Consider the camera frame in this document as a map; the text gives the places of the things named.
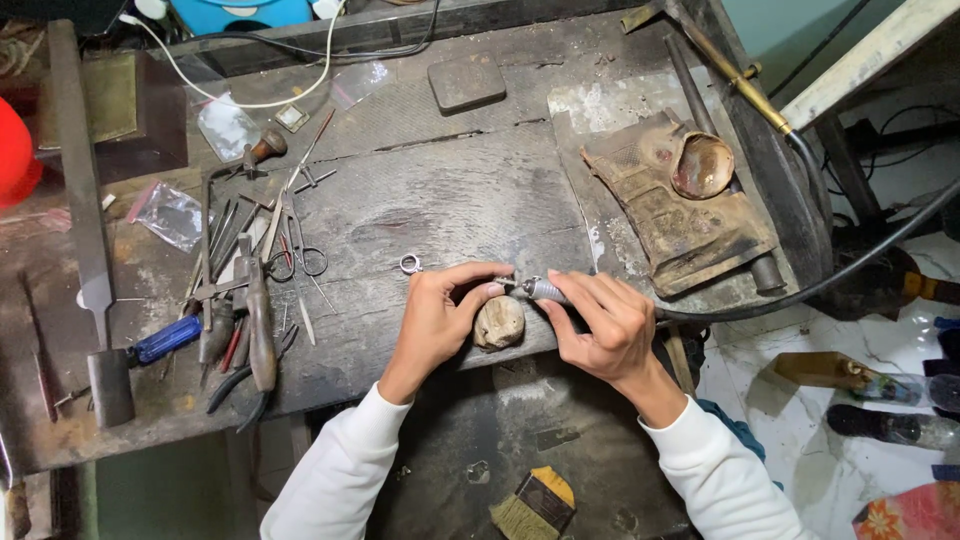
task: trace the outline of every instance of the wooden workbench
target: wooden workbench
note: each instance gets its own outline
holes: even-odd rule
[[[615,81],[669,67],[662,46],[662,38],[672,32],[669,24],[658,22],[627,38],[622,35],[620,16],[622,12],[611,12],[434,42],[421,54],[385,61],[395,71],[396,81],[352,109],[334,114],[310,161],[318,175],[332,168],[338,172],[294,201],[307,243],[324,250],[329,259],[329,268],[318,279],[329,304],[312,282],[298,277],[317,345],[311,347],[301,333],[283,359],[270,415],[356,399],[370,388],[396,340],[407,284],[397,268],[403,254],[417,254],[426,269],[471,259],[504,260],[525,276],[547,268],[588,271],[596,264],[600,270],[648,286],[643,276],[623,273],[615,255],[594,260],[583,201],[578,202],[581,193],[574,192],[564,170],[546,99],[555,87]],[[487,50],[493,51],[501,67],[507,98],[479,110],[440,116],[426,80],[427,66]],[[229,83],[236,101],[262,103],[301,91],[321,69],[285,67],[235,77]],[[262,164],[270,175],[258,181],[260,188],[287,179],[289,167],[300,159],[332,106],[327,88],[321,86],[298,102],[313,118],[295,135],[284,132],[290,150],[285,157]],[[274,112],[249,111],[264,127]],[[217,160],[192,115],[187,123],[192,168],[155,177],[199,197],[201,171]],[[765,138],[761,142],[769,144]],[[739,142],[732,143],[742,153]],[[772,165],[758,166],[762,170]],[[741,172],[740,178],[758,199],[749,175],[745,178]],[[177,318],[175,303],[195,260],[195,255],[174,249],[144,227],[119,219],[149,180],[105,188],[119,196],[108,212],[116,297],[142,299],[117,302],[110,310],[112,343],[117,348],[130,346]],[[236,200],[236,189],[246,182],[238,178],[217,183],[212,207],[221,208],[229,197]],[[96,349],[92,317],[75,302],[77,264],[70,237],[44,225],[47,209],[64,206],[61,193],[42,186],[27,203],[0,215],[3,277],[6,283],[14,283],[16,270],[28,272],[58,395],[87,385],[85,356]],[[591,207],[589,201],[583,206],[600,208]],[[241,206],[238,213],[244,212]],[[618,241],[624,246],[636,243],[635,238],[609,241],[614,247]],[[270,282],[269,286],[275,333],[280,334],[281,327],[300,321],[299,311],[290,283]],[[724,296],[729,291],[721,291],[713,300],[703,296],[708,292],[697,294],[701,296],[683,302],[714,308],[731,302]],[[224,376],[214,373],[201,389],[197,350],[191,346],[178,352],[169,365],[161,361],[132,373],[137,412],[133,422],[97,431],[93,414],[86,410],[87,399],[81,399],[68,405],[60,421],[51,425],[29,350],[18,339],[28,331],[26,307],[19,299],[19,290],[12,284],[0,291],[4,321],[0,384],[7,389],[0,396],[0,407],[6,416],[4,425],[18,433],[17,452],[29,471],[222,430],[239,424],[252,406],[250,380],[234,391],[217,414],[206,415],[205,402]],[[525,309],[527,330],[522,343],[491,355],[465,349],[450,367],[488,365],[556,348],[544,317],[533,305]]]

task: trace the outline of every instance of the colorful fabric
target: colorful fabric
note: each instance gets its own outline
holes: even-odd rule
[[[955,540],[960,482],[937,481],[870,501],[852,524],[857,540]]]

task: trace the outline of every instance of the charging cable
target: charging cable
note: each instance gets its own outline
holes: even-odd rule
[[[187,79],[187,78],[186,78],[186,75],[183,75],[183,72],[180,71],[180,67],[177,66],[177,63],[174,61],[173,55],[170,54],[170,50],[167,49],[167,46],[163,44],[163,41],[162,41],[159,37],[157,37],[156,34],[154,34],[154,31],[151,30],[149,26],[147,26],[146,24],[144,24],[142,20],[134,17],[133,15],[127,14],[127,13],[121,14],[121,15],[120,15],[120,20],[123,21],[123,22],[125,22],[125,23],[127,23],[127,24],[132,24],[132,25],[134,25],[134,26],[142,26],[143,29],[146,30],[147,33],[150,34],[150,36],[156,41],[156,43],[160,46],[160,48],[163,49],[164,54],[167,55],[167,59],[168,59],[168,60],[170,61],[170,63],[174,66],[174,69],[177,71],[177,74],[180,75],[180,78],[183,79],[183,81],[184,81],[185,83],[187,83],[191,88],[197,90],[197,91],[200,92],[202,95],[204,95],[204,96],[206,96],[206,97],[208,97],[208,98],[210,98],[210,99],[212,99],[213,101],[216,101],[216,102],[218,102],[218,103],[222,103],[222,104],[224,104],[224,105],[229,105],[229,106],[231,106],[231,107],[236,107],[236,108],[238,108],[238,109],[267,109],[267,108],[270,108],[270,107],[280,107],[281,105],[286,105],[286,104],[288,104],[288,103],[293,103],[293,102],[299,100],[300,98],[306,97],[307,94],[309,94],[309,93],[312,92],[314,89],[316,89],[317,86],[319,86],[320,83],[322,83],[322,82],[324,81],[324,79],[326,79],[326,73],[327,73],[327,71],[329,71],[329,69],[330,69],[330,44],[333,42],[333,23],[336,22],[336,20],[337,20],[337,14],[340,13],[340,11],[343,9],[344,4],[346,4],[346,2],[347,2],[347,0],[340,0],[340,3],[337,5],[337,12],[334,13],[334,14],[333,14],[333,18],[330,19],[330,28],[326,31],[326,62],[324,62],[324,73],[320,76],[320,79],[317,79],[317,82],[316,82],[316,83],[314,83],[310,88],[304,90],[303,93],[301,93],[300,95],[296,95],[296,96],[294,96],[294,97],[292,97],[292,98],[285,99],[285,100],[283,100],[283,101],[277,101],[277,102],[274,102],[274,103],[257,103],[257,104],[233,103],[233,102],[227,101],[227,100],[225,100],[225,99],[221,99],[221,98],[219,98],[219,97],[217,97],[217,96],[210,95],[210,94],[206,93],[205,91],[201,90],[197,85],[194,85],[194,84],[193,84],[193,81],[190,81],[189,79]]]

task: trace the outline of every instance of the white long-sleeve shirt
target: white long-sleeve shirt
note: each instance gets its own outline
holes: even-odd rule
[[[261,537],[362,539],[408,410],[386,402],[374,384],[360,406],[327,422],[264,517]],[[693,400],[669,427],[643,428],[657,444],[660,468],[684,498],[690,521],[707,540],[815,538],[756,454]]]

